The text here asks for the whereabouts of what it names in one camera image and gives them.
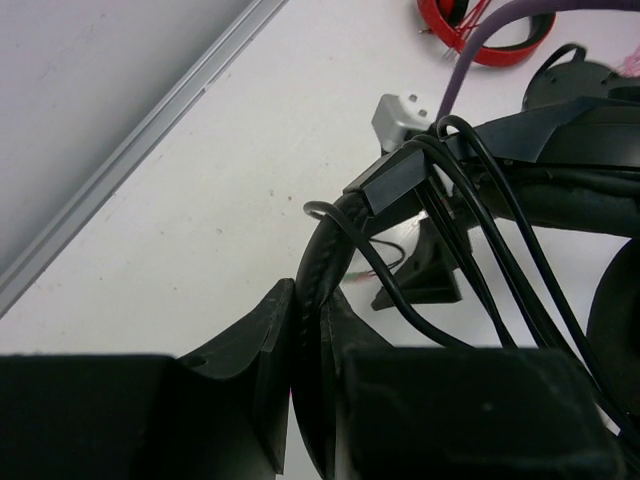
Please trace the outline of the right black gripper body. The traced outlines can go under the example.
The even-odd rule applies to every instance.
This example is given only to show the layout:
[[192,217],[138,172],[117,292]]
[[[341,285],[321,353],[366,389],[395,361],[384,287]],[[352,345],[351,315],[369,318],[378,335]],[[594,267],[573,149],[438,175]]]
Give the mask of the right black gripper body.
[[586,58],[587,49],[567,43],[539,67],[525,89],[522,110],[561,103],[577,97],[625,98],[625,78],[605,64]]

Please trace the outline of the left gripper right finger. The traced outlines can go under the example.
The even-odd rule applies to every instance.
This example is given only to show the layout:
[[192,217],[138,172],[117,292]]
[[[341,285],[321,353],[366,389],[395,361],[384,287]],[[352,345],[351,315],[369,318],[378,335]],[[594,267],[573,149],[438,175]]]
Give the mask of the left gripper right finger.
[[555,350],[395,347],[321,311],[326,479],[622,479],[585,377]]

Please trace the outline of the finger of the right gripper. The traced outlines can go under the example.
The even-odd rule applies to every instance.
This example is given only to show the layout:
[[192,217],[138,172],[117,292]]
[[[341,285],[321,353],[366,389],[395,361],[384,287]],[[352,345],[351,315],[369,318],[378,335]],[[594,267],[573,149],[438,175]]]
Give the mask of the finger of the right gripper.
[[414,305],[456,303],[462,299],[458,268],[430,218],[422,219],[414,251],[394,273],[405,299]]

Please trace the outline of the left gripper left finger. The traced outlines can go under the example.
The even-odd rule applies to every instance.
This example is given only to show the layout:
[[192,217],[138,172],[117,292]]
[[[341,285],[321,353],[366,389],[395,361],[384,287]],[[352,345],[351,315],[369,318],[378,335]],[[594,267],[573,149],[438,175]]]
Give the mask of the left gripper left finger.
[[283,472],[294,283],[189,354],[5,355],[5,479],[273,479]]

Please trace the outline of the black headset with cable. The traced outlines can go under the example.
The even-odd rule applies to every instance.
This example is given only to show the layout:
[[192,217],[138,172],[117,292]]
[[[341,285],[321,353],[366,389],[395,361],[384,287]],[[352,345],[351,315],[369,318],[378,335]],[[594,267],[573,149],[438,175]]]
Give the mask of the black headset with cable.
[[467,276],[504,344],[511,339],[472,256],[462,246],[435,181],[448,176],[482,228],[536,342],[576,347],[594,384],[599,406],[637,445],[631,409],[597,359],[534,233],[535,226],[632,237],[639,216],[639,105],[614,93],[578,97],[527,109],[473,127],[441,117],[353,181],[334,203],[309,202],[318,226],[301,260],[296,290],[300,311],[296,354],[301,372],[296,398],[308,398],[320,367],[320,311],[342,280],[355,252],[367,259],[401,315],[438,345],[461,341],[421,317],[363,230],[383,219],[404,221],[418,199],[433,205],[440,236]]

